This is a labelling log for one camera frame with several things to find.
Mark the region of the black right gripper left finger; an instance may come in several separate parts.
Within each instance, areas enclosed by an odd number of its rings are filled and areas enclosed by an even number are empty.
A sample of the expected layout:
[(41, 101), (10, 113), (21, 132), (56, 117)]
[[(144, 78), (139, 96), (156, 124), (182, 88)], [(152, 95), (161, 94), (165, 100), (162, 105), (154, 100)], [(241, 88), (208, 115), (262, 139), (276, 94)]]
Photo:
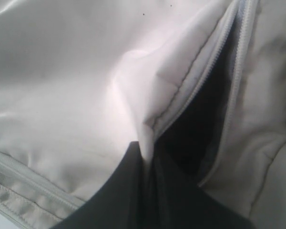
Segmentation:
[(151, 229), (143, 207), (142, 165), (139, 144), (131, 142), (110, 178), (60, 228)]

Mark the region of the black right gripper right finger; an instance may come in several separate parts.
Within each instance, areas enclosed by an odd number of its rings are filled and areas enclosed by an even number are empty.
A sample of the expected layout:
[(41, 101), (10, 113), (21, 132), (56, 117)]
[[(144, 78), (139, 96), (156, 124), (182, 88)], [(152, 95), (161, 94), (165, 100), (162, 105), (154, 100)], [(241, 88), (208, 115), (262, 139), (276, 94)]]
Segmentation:
[(169, 158), (153, 162), (162, 229), (251, 229), (250, 220), (221, 205)]

